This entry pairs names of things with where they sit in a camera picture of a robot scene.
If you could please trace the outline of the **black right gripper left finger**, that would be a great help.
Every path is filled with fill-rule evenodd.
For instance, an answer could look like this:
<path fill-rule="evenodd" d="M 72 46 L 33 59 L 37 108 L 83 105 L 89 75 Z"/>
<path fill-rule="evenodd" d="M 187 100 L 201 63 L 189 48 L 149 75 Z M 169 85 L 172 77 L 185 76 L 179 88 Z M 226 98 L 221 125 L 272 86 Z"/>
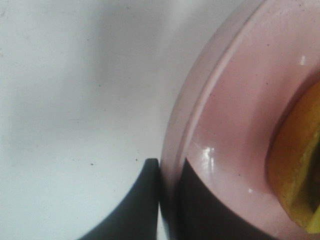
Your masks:
<path fill-rule="evenodd" d="M 155 240 L 160 199 L 160 168 L 156 158 L 145 160 L 130 191 L 82 240 Z"/>

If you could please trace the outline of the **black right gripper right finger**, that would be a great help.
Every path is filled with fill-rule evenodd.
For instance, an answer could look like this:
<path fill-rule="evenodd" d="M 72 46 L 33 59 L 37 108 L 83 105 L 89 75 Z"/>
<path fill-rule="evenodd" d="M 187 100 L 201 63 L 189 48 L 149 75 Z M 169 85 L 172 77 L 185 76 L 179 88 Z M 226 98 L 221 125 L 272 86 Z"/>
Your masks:
<path fill-rule="evenodd" d="M 209 191 L 186 160 L 177 187 L 179 240 L 273 240 Z"/>

